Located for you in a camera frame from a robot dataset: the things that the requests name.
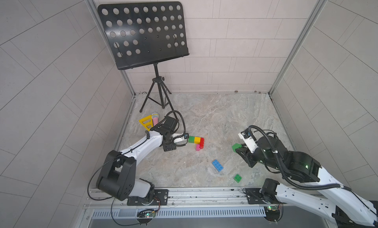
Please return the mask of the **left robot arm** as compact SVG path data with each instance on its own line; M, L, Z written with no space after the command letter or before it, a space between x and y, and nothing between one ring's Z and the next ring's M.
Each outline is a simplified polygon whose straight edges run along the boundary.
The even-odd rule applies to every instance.
M185 146L189 134L186 132L184 118L177 110L168 112L157 125L145 133L146 135L131 147L119 152L112 150L107 154L104 164L94 174L99 174L95 187L109 197L94 198L90 195L88 185L87 195L90 199L103 201L114 198L123 201L137 198L145 205L154 201L154 184L136 178L138 164L158 147L168 152Z

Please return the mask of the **red lego brick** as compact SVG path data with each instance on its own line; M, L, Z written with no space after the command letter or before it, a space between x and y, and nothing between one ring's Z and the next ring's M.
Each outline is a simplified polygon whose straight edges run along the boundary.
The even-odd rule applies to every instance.
M200 148L200 150L202 150L204 148L204 138L200 139L199 148Z

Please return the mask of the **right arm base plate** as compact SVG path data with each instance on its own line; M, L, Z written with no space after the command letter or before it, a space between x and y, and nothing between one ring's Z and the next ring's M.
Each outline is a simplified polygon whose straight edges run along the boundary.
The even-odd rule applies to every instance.
M243 188L248 204L279 204L275 198L269 198L260 193L260 188Z

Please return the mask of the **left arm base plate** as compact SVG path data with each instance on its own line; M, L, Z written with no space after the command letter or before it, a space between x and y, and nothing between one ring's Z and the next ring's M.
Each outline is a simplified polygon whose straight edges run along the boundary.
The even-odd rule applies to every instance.
M127 206L158 206L167 205L168 189L155 189L154 195L149 195L148 198L140 198L132 196L128 198Z

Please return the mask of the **green lego brick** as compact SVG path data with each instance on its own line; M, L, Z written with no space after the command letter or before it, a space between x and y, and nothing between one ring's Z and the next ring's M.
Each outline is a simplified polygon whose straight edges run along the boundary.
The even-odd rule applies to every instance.
M242 180L242 176L239 174L236 174L233 179L236 183L240 183L240 181Z
M232 150L233 150L234 153L236 153L236 150L237 150L237 149L240 149L240 148L242 148L242 147L243 147L242 144L235 143L234 145L232 145Z
M195 136L189 136L188 143L195 143Z

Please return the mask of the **yellow lego brick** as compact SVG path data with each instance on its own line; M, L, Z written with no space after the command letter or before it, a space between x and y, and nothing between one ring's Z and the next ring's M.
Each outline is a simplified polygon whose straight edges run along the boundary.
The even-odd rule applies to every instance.
M194 143L195 143L195 144L200 144L200 143L201 143L201 140L202 140L201 137L197 137L197 136L194 137Z

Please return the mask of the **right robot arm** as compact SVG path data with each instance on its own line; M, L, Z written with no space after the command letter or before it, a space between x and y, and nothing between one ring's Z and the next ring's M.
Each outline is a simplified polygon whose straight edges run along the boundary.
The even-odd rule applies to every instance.
M238 134L243 144L232 148L250 168L260 163L280 174L288 185L267 178L260 189L246 189L267 204L291 204L327 219L339 228L376 228L378 203L357 195L312 156L289 151L277 134L251 125Z

